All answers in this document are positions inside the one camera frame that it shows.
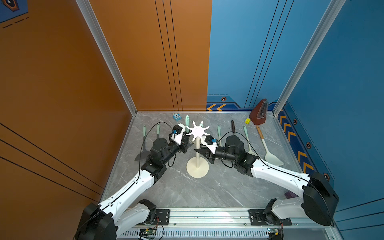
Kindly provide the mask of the mint handle cream turner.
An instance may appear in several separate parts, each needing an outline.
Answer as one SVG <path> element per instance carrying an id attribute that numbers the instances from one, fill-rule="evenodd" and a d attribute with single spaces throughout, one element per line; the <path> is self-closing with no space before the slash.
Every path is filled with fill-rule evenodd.
<path id="1" fill-rule="evenodd" d="M 218 145 L 221 147 L 222 146 L 222 141 L 221 141 L 222 135 L 221 135 L 220 125 L 217 125 L 217 131 L 218 131 Z"/>

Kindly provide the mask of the black handle metal utensil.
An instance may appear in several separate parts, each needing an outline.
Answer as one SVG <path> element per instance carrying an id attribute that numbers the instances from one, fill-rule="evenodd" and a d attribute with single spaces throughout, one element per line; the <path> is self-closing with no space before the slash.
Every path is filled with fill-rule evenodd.
<path id="1" fill-rule="evenodd" d="M 235 128 L 234 120 L 231 120 L 231 129 L 232 129 L 232 134 L 235 135 L 236 134 L 236 128 Z"/>

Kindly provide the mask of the mint handle white spatula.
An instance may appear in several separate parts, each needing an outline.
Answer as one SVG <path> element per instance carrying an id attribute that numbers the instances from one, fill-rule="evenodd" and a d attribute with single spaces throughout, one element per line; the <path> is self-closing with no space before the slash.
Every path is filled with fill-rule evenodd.
<path id="1" fill-rule="evenodd" d="M 257 157 L 258 156 L 257 153 L 253 150 L 253 148 L 251 146 L 247 127 L 243 126 L 243 129 L 244 129 L 245 136 L 246 136 L 246 139 L 247 139 L 247 142 L 248 142 L 248 146 L 249 146 L 249 154 Z"/>

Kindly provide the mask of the mint handle grey turner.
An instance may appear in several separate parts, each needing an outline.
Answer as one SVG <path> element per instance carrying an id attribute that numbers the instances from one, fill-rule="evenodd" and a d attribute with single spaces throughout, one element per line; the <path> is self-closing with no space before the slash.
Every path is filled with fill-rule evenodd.
<path id="1" fill-rule="evenodd" d="M 157 124 L 157 139 L 160 137 L 160 123 Z"/>

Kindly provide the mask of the mint handle grey spatula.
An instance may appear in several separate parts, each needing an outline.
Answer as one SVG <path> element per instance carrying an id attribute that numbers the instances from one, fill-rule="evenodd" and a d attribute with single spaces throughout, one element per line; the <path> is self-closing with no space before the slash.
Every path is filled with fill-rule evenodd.
<path id="1" fill-rule="evenodd" d="M 146 149 L 146 136 L 147 136 L 147 128 L 144 125 L 143 126 L 143 143 L 142 143 L 142 148 L 141 148 L 141 152 L 136 156 L 135 162 L 137 162 L 137 161 L 144 161 L 145 162 L 147 160 L 147 156 L 150 154 L 150 152 L 147 151 L 147 149 Z"/>

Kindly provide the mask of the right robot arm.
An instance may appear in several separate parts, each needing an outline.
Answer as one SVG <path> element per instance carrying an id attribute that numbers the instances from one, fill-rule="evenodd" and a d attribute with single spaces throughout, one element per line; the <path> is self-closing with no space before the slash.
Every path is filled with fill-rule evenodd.
<path id="1" fill-rule="evenodd" d="M 339 197 L 322 174 L 308 175 L 268 164 L 246 152 L 237 136 L 227 137 L 223 147 L 203 141 L 196 151 L 212 164 L 215 160 L 231 161 L 239 173 L 271 182 L 296 195 L 285 200 L 271 199 L 262 213 L 267 224 L 280 225 L 290 218 L 309 218 L 322 226 L 333 224 Z"/>

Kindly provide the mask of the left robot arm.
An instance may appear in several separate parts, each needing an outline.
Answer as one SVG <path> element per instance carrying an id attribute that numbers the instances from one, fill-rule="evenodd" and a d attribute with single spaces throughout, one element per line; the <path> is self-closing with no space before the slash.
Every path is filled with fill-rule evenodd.
<path id="1" fill-rule="evenodd" d="M 156 215 L 155 204 L 143 199 L 132 209 L 128 207 L 163 176 L 172 157 L 178 152 L 187 152 L 188 141 L 186 135 L 179 142 L 164 138 L 155 140 L 147 161 L 124 187 L 105 201 L 85 207 L 74 239 L 116 240 L 137 224 L 152 224 Z"/>

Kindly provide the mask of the small blue owl toy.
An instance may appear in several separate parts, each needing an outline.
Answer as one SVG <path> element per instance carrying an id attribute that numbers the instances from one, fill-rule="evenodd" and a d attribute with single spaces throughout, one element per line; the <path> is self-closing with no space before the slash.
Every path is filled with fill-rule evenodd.
<path id="1" fill-rule="evenodd" d="M 182 119 L 179 113 L 173 113 L 172 117 L 175 121 L 180 121 Z"/>

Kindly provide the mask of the dark red metronome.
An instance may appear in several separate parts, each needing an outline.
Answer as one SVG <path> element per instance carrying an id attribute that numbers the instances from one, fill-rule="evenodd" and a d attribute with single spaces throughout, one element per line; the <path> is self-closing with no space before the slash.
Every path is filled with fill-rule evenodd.
<path id="1" fill-rule="evenodd" d="M 268 105 L 268 100 L 262 99 L 250 112 L 249 118 L 254 125 L 262 125 L 266 122 Z"/>

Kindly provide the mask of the left green circuit board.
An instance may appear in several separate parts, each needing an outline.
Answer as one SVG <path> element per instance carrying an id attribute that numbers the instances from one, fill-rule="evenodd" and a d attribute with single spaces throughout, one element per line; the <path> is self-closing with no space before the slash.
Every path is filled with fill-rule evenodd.
<path id="1" fill-rule="evenodd" d="M 140 229 L 139 237 L 155 238 L 156 234 L 157 234 L 157 229 L 154 229 L 154 228 Z"/>

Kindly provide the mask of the green circuit board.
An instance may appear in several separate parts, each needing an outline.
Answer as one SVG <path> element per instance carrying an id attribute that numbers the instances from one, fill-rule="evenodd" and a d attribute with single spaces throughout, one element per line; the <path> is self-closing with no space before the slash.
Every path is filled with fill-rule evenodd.
<path id="1" fill-rule="evenodd" d="M 155 238 L 156 234 L 157 234 L 157 229 L 154 229 L 154 228 L 140 229 L 139 237 Z"/>
<path id="2" fill-rule="evenodd" d="M 284 239 L 284 231 L 282 228 L 270 229 L 267 240 L 283 240 L 283 239 Z"/>

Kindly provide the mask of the right green circuit board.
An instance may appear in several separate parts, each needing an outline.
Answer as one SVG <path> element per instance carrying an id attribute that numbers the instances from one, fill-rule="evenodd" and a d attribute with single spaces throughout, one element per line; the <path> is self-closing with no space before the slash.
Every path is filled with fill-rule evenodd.
<path id="1" fill-rule="evenodd" d="M 283 239 L 284 239 L 284 231 L 282 228 L 270 229 L 267 240 L 283 240 Z"/>

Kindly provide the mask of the aluminium front rail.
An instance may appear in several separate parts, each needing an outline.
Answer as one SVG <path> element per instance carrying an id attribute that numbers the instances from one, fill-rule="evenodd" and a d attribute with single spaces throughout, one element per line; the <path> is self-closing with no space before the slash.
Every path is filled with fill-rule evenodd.
<path id="1" fill-rule="evenodd" d="M 116 230 L 128 230 L 136 225 L 141 225 L 153 208 L 150 209 L 143 204 L 138 204 L 130 208 L 118 217 L 116 214 L 107 213 L 106 210 L 96 209 L 93 213 L 85 217 L 89 222 L 99 222 L 104 217 L 114 224 Z M 253 227 L 250 222 L 248 209 L 228 208 L 228 209 L 210 209 L 210 208 L 173 208 L 170 209 L 170 220 L 167 226 L 175 227 L 195 227 L 203 228 L 241 228 Z M 323 226 L 315 223 L 309 218 L 290 218 L 293 227 L 315 227 Z M 278 228 L 279 226 L 257 226 L 264 228 Z"/>

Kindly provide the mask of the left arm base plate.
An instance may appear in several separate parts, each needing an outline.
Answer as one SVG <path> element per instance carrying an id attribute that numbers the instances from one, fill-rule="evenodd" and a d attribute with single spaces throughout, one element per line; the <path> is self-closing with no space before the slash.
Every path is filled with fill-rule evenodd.
<path id="1" fill-rule="evenodd" d="M 170 220 L 170 209 L 151 210 L 147 219 L 141 225 L 157 225 L 167 226 Z"/>

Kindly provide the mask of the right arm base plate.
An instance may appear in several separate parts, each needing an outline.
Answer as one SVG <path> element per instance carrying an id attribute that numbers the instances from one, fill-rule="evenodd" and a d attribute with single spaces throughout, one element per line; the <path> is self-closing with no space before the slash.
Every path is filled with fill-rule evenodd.
<path id="1" fill-rule="evenodd" d="M 290 218 L 279 219 L 272 213 L 265 214 L 262 209 L 248 210 L 249 218 L 252 226 L 291 226 L 292 221 Z"/>

